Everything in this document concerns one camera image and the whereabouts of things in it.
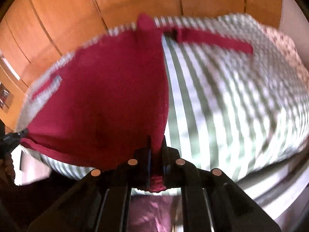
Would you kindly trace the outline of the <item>person's left hand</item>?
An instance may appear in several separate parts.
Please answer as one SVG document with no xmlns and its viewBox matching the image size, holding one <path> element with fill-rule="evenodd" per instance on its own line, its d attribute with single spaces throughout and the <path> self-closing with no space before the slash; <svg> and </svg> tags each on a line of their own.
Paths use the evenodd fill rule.
<svg viewBox="0 0 309 232">
<path fill-rule="evenodd" d="M 15 176 L 12 155 L 5 152 L 1 157 L 1 187 L 14 186 Z"/>
</svg>

